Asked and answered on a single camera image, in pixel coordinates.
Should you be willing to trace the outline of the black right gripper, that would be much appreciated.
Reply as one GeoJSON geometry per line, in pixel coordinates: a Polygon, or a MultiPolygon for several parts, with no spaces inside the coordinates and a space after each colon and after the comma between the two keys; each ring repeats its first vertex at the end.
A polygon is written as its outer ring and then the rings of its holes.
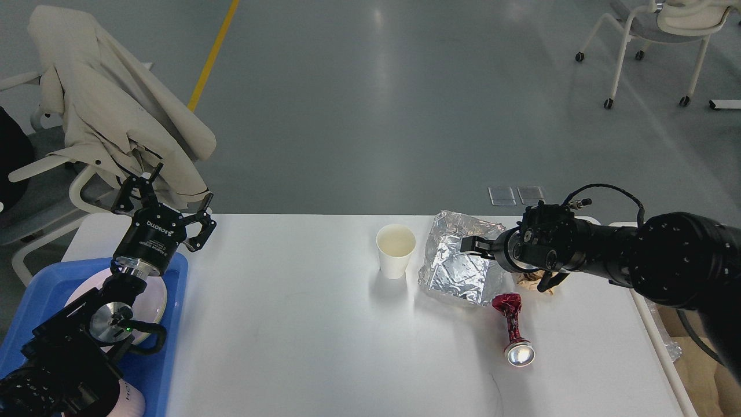
{"type": "Polygon", "coordinates": [[[481,236],[468,236],[461,239],[463,254],[479,258],[493,258],[507,272],[522,273],[522,267],[513,257],[513,247],[517,242],[520,227],[509,229],[498,235],[496,240],[481,236]]]}

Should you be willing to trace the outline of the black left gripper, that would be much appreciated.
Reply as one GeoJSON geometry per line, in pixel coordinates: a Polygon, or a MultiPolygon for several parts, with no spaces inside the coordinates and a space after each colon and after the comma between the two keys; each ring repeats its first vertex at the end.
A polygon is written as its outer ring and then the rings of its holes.
{"type": "Polygon", "coordinates": [[[201,250],[211,237],[217,222],[207,211],[214,193],[207,193],[194,214],[183,215],[169,206],[159,204],[153,187],[164,164],[158,163],[148,177],[130,174],[122,183],[110,212],[126,214],[134,209],[132,199],[141,203],[131,219],[130,227],[113,253],[117,264],[162,276],[172,261],[179,244],[191,252],[201,250]],[[198,232],[188,237],[188,225],[199,224],[198,232]]]}

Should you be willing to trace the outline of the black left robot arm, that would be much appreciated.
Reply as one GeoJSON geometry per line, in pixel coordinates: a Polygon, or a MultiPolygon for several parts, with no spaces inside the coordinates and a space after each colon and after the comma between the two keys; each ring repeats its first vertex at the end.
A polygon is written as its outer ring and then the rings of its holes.
{"type": "Polygon", "coordinates": [[[114,251],[111,274],[100,288],[85,291],[35,327],[21,349],[24,364],[2,379],[3,416],[143,413],[137,404],[119,403],[127,383],[118,362],[127,353],[159,353],[168,332],[161,324],[135,319],[133,306],[146,280],[166,272],[178,246],[195,253],[217,227],[207,212],[211,192],[190,215],[158,201],[153,183],[162,168],[159,164],[151,175],[132,174],[123,182],[112,211],[133,211],[133,219],[114,251]],[[131,201],[134,191],[138,210],[131,201]]]}

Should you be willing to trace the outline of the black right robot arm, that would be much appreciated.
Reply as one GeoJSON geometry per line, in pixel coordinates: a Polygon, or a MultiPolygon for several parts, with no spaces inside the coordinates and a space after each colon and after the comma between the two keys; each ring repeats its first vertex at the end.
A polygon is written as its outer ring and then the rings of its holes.
{"type": "Polygon", "coordinates": [[[596,225],[576,216],[590,204],[572,192],[559,204],[528,206],[513,229],[496,239],[464,237],[460,251],[493,259],[512,273],[543,271],[538,290],[584,272],[675,310],[693,310],[720,364],[740,373],[740,230],[709,217],[670,212],[637,225],[596,225]]]}

